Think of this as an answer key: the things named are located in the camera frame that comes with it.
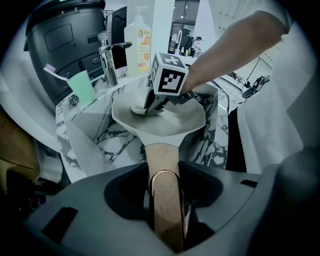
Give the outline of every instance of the person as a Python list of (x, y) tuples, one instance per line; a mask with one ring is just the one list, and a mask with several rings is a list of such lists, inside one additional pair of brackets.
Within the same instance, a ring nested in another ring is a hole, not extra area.
[(201, 52), (201, 48), (199, 47), (199, 44), (201, 42), (202, 38), (201, 36), (198, 36), (191, 45), (191, 57), (195, 56), (196, 50)]
[(317, 57), (299, 24), (274, 1), (225, 30), (190, 67), (181, 93), (246, 65), (282, 40), (270, 81), (228, 116), (226, 169), (261, 174), (319, 147)]

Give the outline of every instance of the marble countertop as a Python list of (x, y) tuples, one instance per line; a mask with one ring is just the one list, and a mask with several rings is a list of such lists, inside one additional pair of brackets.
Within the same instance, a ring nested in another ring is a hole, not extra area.
[[(119, 78), (107, 88), (103, 78), (94, 82), (96, 98), (87, 105), (73, 94), (56, 106), (56, 132), (66, 172), (73, 183), (85, 177), (146, 162), (140, 139), (111, 117), (113, 100), (121, 93), (146, 87), (146, 76)], [(195, 90), (206, 125), (188, 135), (179, 147), (179, 159), (224, 169), (228, 153), (228, 101), (212, 83)]]

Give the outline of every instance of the soap dispenser bottle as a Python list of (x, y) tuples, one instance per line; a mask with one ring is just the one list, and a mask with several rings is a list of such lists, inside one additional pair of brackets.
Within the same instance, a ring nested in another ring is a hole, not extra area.
[(124, 41), (132, 42), (132, 46), (125, 49), (129, 77), (140, 77), (149, 73), (151, 28), (144, 23), (140, 15), (140, 12), (147, 8), (147, 6), (135, 7), (134, 22), (124, 29)]

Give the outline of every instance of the black appliance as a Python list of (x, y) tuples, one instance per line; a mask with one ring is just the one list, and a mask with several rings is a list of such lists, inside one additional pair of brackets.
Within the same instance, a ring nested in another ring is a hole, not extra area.
[[(105, 18), (105, 26), (106, 30), (111, 32), (111, 39), (108, 40), (109, 45), (123, 43), (125, 41), (124, 29), (127, 26), (127, 7), (109, 13)], [(125, 49), (114, 47), (112, 49), (112, 56), (115, 69), (127, 65)]]
[(66, 78), (84, 70), (90, 79), (104, 74), (97, 35), (105, 30), (105, 5), (105, 0), (52, 0), (30, 15), (24, 50), (29, 51), (36, 74), (55, 105), (72, 90), (44, 71), (46, 64)]

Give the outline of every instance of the human arm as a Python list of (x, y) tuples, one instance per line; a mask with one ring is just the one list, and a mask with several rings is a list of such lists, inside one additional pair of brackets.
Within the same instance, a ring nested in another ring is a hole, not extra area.
[(254, 60), (288, 31), (268, 12), (256, 11), (227, 28), (218, 41), (189, 67), (182, 94)]

